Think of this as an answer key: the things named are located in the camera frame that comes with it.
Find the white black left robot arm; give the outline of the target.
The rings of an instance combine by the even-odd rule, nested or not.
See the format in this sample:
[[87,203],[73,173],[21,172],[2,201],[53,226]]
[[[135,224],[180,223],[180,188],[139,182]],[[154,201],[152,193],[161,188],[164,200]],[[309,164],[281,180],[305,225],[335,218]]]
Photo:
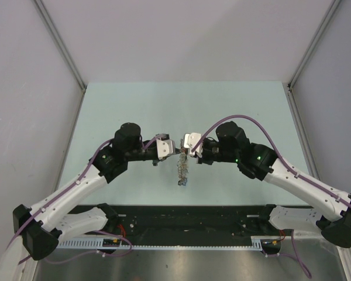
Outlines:
[[113,233],[118,226],[118,216],[109,205],[98,204],[79,214],[70,214],[70,211],[127,171],[129,162],[151,161],[156,165],[177,152],[167,133],[143,140],[139,125],[130,122],[121,125],[114,137],[98,147],[84,170],[68,184],[31,207],[20,204],[13,210],[14,236],[10,243],[20,243],[26,250],[21,262],[29,258],[42,260],[60,243],[79,234]]

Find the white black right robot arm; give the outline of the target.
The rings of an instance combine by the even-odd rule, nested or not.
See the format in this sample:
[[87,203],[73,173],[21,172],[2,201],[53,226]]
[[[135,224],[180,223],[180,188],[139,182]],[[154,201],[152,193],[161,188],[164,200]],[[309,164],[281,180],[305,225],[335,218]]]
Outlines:
[[258,179],[300,198],[309,208],[271,205],[259,218],[265,235],[278,229],[313,232],[341,248],[351,247],[351,193],[331,187],[291,165],[273,146],[253,143],[233,121],[216,127],[217,139],[200,133],[186,137],[184,146],[199,164],[236,163],[250,179]]

